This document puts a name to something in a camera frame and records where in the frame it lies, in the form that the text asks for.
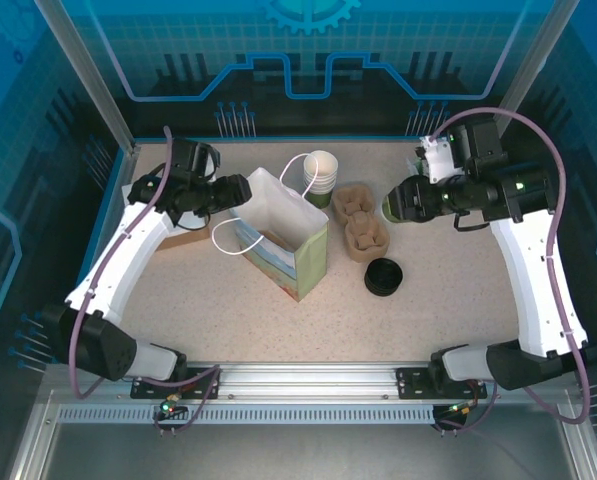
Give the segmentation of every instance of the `speckled tabletop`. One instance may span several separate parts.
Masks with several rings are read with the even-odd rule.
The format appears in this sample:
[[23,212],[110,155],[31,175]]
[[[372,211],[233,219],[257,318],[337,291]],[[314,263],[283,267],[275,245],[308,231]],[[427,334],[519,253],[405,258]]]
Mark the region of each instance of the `speckled tabletop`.
[[[262,166],[278,176],[294,155],[317,149],[339,161],[338,184],[368,185],[378,204],[406,176],[411,143],[217,144],[221,175]],[[163,144],[141,148],[135,177],[162,163]],[[287,184],[302,191],[302,163]],[[404,280],[390,297],[366,289],[366,265],[347,256],[343,228],[330,216],[327,275],[296,303],[245,258],[211,240],[159,251],[125,310],[136,337],[217,362],[378,362],[426,360],[445,347],[517,337],[517,314],[502,254],[491,232],[454,231],[452,217],[426,224],[389,224],[387,257]],[[212,219],[212,226],[228,218]],[[231,226],[216,232],[237,250]]]

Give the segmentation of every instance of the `gear logo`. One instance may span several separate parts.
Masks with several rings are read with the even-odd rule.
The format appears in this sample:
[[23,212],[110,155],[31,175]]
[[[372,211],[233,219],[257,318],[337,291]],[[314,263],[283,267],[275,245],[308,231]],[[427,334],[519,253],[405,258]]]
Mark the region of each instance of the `gear logo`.
[[36,29],[32,0],[0,0],[0,33],[14,47],[29,41]]
[[340,19],[350,19],[351,10],[360,7],[360,0],[261,0],[267,20],[275,20],[279,28],[289,27],[291,33],[338,28]]

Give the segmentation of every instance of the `bag handle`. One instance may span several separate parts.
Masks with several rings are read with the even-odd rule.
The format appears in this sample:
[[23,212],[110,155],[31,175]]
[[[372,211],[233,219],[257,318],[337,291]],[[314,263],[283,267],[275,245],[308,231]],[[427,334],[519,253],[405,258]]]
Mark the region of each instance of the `bag handle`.
[[[294,158],[292,158],[291,160],[289,160],[289,163],[287,163],[287,165],[285,166],[285,169],[282,171],[282,173],[280,174],[280,177],[278,178],[278,181],[280,183],[282,183],[282,179],[285,176],[285,173],[287,173],[287,170],[289,170],[289,167],[291,166],[291,164],[294,163],[294,161],[298,160],[299,158],[309,157],[309,156],[313,157],[313,159],[316,161],[316,173],[314,174],[313,180],[311,181],[311,183],[309,184],[309,186],[307,187],[307,189],[305,190],[305,192],[302,194],[302,198],[305,198],[305,195],[307,195],[307,192],[313,186],[314,182],[316,181],[316,177],[318,176],[318,158],[316,158],[315,155],[312,155],[311,153],[301,153],[300,155],[296,155]],[[227,220],[223,220],[222,222],[220,222],[218,225],[216,225],[211,230],[211,241],[213,242],[214,246],[218,250],[220,250],[222,253],[224,253],[226,255],[236,256],[236,255],[242,255],[243,253],[247,253],[249,250],[251,250],[256,245],[258,245],[260,242],[262,242],[263,239],[265,238],[264,235],[260,235],[260,237],[258,237],[258,240],[256,240],[254,243],[252,243],[251,245],[249,245],[247,248],[245,248],[244,250],[241,250],[239,252],[230,252],[228,250],[223,249],[222,247],[220,247],[218,245],[218,242],[216,242],[216,230],[218,229],[218,227],[222,227],[223,225],[226,225],[227,223],[235,222],[236,220],[240,220],[240,217],[229,218]]]
[[313,187],[314,182],[316,181],[316,178],[318,177],[318,158],[312,154],[312,153],[301,153],[300,155],[296,155],[294,158],[292,158],[291,160],[289,160],[289,163],[287,163],[287,165],[285,166],[285,169],[282,171],[282,173],[280,174],[280,177],[278,177],[278,181],[280,183],[282,183],[282,179],[285,176],[285,173],[287,173],[287,170],[289,170],[289,167],[291,166],[292,163],[294,163],[294,161],[298,160],[299,158],[302,157],[311,157],[316,161],[316,173],[314,174],[314,178],[311,180],[311,183],[309,184],[309,186],[305,189],[305,192],[301,195],[302,198],[305,198],[305,195],[307,195],[307,192],[309,192],[309,190],[311,189],[311,187]]

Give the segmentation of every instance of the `black lid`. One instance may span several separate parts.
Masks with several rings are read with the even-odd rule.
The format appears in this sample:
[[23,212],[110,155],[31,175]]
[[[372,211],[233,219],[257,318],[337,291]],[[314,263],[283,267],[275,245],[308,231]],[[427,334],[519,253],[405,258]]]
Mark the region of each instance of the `black lid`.
[[401,282],[402,269],[393,260],[378,258],[367,267],[365,285],[374,295],[387,297],[398,289]]

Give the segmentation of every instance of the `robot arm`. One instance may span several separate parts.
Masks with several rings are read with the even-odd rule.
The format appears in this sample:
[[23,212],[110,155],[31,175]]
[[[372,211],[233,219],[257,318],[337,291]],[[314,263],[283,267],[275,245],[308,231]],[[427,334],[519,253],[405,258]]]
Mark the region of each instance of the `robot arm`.
[[[547,172],[539,165],[511,164],[493,121],[458,126],[447,139],[422,139],[417,150],[423,174],[407,178],[385,198],[383,212],[394,222],[427,222],[455,215],[458,231],[491,227],[503,253],[518,311],[517,340],[465,345],[432,355],[437,390],[469,379],[495,380],[513,390],[574,369],[566,335],[573,335],[587,362],[597,360],[571,302],[556,244],[553,260],[571,332],[563,332],[545,266],[545,244],[555,207]],[[480,211],[485,223],[461,227]]]
[[185,355],[133,339],[122,331],[120,322],[125,305],[152,254],[174,233],[183,216],[187,224],[195,220],[203,225],[209,215],[247,202],[251,190],[242,175],[215,178],[220,157],[209,145],[175,139],[172,165],[165,189],[155,206],[127,235],[125,229],[151,201],[161,179],[155,171],[133,184],[128,197],[130,204],[91,272],[67,296],[64,305],[50,305],[43,310],[48,341],[59,361],[68,361],[74,321],[90,288],[93,272],[97,271],[114,242],[126,235],[106,265],[95,296],[87,307],[76,364],[78,368],[109,380],[125,376],[156,380],[184,377]]

